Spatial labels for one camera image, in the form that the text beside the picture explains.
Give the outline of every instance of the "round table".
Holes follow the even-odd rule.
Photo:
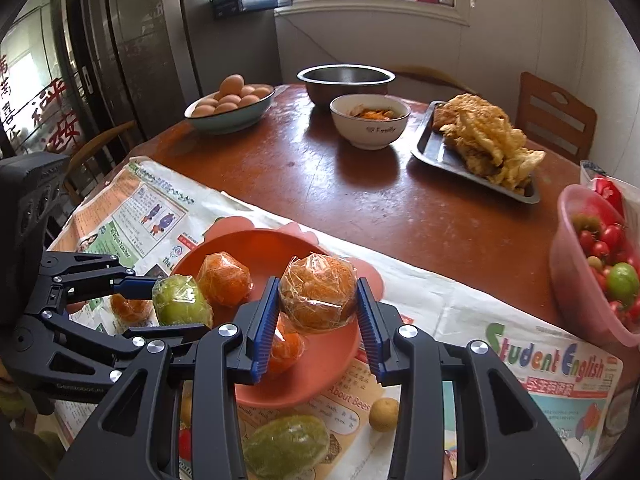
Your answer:
[[[549,152],[536,170],[541,200],[527,205],[417,160],[411,148],[427,104],[407,101],[409,124],[390,147],[351,146],[305,88],[280,88],[255,126],[226,136],[177,123],[136,147],[206,186],[277,215],[487,292],[562,327],[548,249],[560,192],[578,166]],[[538,148],[530,142],[532,148]],[[608,351],[625,364],[621,386],[640,376],[640,352]]]

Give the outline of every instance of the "bowl of eggs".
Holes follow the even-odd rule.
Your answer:
[[[271,106],[273,86],[244,84],[239,74],[227,77],[217,92],[189,105],[184,117],[196,130],[224,135],[257,123]]]

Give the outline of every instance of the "green fruit wrapped in plastic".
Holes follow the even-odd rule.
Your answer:
[[[161,325],[202,323],[209,328],[213,326],[213,311],[193,276],[174,274],[158,280],[152,299]]]
[[[258,478],[286,480],[322,462],[329,442],[316,416],[285,416],[258,428],[244,442],[244,462]]]
[[[612,300],[618,300],[626,307],[635,301],[640,281],[636,270],[626,263],[615,264],[607,276],[607,292]]]

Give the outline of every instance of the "metal bowl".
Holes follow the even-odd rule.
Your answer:
[[[331,101],[347,94],[387,94],[396,78],[389,70],[364,65],[322,65],[298,74],[306,93],[317,106],[328,108]]]

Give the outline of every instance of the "plastic-wrapped orange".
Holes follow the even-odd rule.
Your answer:
[[[282,315],[280,315],[276,325],[276,332],[273,335],[267,373],[270,376],[276,376],[286,372],[296,364],[304,352],[305,340],[300,334],[287,329]]]
[[[149,300],[127,300],[121,294],[111,297],[111,311],[125,323],[140,323],[149,317],[154,304]]]
[[[349,262],[310,254],[293,260],[280,280],[282,311],[301,332],[347,324],[356,309],[356,270]]]
[[[196,281],[211,306],[229,308],[241,304],[254,286],[249,269],[229,253],[207,256]]]

